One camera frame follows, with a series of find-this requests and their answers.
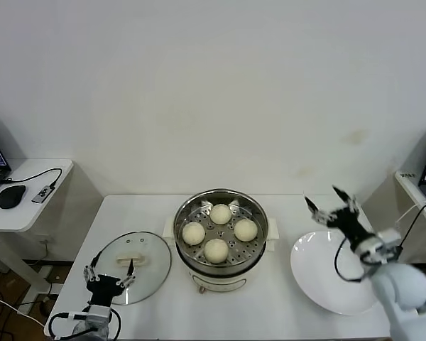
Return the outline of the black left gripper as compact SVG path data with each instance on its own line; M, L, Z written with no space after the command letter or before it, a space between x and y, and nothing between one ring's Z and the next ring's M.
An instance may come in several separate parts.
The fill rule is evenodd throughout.
M130 259L126 277L120 280L116 277L96 274L96 265L101 255L102 251L99 251L84 267L83 274L87 290L92 294L89 304L110 306L113 299L120 296L124 292L124 288L128 288L135 281L133 259Z

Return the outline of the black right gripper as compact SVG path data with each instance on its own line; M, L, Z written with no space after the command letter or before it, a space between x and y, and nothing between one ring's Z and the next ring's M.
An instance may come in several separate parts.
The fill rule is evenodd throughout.
M347 207L335 210L330 214L320 210L311 199L304 196L308 210L316 223L339 229L349 241L351 249L357 249L362 242L372 238L374 233L368 232L359 222L359 206L355 197L351 197L335 185L332 188Z

